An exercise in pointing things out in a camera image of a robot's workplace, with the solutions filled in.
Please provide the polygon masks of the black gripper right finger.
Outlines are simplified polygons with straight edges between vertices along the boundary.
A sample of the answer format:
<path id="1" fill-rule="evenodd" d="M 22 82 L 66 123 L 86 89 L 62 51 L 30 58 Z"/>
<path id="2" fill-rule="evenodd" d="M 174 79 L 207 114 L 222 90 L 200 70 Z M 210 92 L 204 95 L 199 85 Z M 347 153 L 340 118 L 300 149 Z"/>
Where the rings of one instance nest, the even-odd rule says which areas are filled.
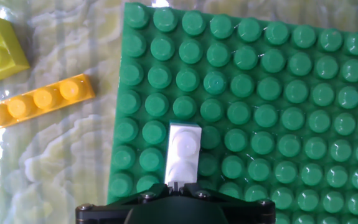
<path id="1" fill-rule="evenodd" d="M 192 223 L 274 223 L 275 203 L 246 202 L 198 183 L 175 183 L 180 216 Z"/>

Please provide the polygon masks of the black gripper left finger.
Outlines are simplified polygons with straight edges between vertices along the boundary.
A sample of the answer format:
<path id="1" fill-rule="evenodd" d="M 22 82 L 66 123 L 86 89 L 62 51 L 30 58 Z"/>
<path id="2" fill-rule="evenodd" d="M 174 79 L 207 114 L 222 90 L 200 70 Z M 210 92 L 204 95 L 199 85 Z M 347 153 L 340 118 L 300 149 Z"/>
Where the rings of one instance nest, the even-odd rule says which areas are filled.
<path id="1" fill-rule="evenodd" d="M 168 197 L 171 192 L 172 188 L 166 184 L 154 184 L 148 190 L 121 198 L 108 205 L 97 206 L 92 203 L 84 203 L 75 209 L 75 223 L 123 223 L 133 208 Z"/>

